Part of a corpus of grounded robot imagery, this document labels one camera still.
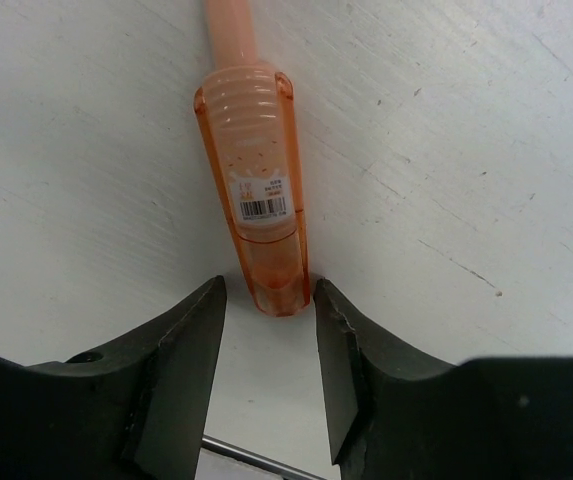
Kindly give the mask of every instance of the black plastic part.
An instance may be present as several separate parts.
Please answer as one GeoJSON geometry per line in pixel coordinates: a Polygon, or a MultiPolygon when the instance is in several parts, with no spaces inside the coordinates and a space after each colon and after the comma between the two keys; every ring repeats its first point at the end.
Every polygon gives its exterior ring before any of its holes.
{"type": "Polygon", "coordinates": [[[344,480],[573,479],[573,359],[451,366],[315,292],[331,455],[344,480]]]}
{"type": "Polygon", "coordinates": [[[67,363],[0,358],[0,479],[193,478],[225,309],[217,277],[67,363]]]}

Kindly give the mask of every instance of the barcode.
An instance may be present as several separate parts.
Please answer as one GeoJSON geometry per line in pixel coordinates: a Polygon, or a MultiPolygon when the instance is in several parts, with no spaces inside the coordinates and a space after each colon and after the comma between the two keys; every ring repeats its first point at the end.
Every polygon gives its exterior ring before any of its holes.
{"type": "Polygon", "coordinates": [[[276,217],[286,213],[286,200],[284,197],[271,198],[256,202],[241,202],[244,220],[257,220],[276,217]]]}

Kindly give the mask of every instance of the white table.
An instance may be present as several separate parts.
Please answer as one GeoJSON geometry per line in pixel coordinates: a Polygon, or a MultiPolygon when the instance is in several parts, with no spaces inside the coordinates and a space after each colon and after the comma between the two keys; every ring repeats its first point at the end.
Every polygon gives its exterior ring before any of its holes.
{"type": "MultiPolygon", "coordinates": [[[[573,0],[256,0],[312,268],[448,361],[573,354],[573,0]]],[[[328,478],[313,310],[243,286],[192,113],[197,0],[0,0],[0,355],[66,359],[210,276],[206,432],[328,478]]]]}

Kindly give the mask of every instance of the screw hole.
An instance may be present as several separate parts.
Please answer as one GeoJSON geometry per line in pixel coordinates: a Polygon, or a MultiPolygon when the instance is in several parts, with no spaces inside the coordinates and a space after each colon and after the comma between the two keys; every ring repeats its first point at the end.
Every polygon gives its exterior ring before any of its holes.
{"type": "Polygon", "coordinates": [[[99,352],[84,352],[75,355],[66,363],[93,363],[101,360],[104,356],[99,352]]]}

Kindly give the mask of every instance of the transparent orange plastic object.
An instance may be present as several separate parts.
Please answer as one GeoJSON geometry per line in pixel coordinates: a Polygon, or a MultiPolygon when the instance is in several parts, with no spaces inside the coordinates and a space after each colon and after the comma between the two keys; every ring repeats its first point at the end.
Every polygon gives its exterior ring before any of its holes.
{"type": "Polygon", "coordinates": [[[310,303],[293,86],[259,62],[245,0],[205,0],[216,64],[195,113],[228,228],[257,308],[310,303]]]}

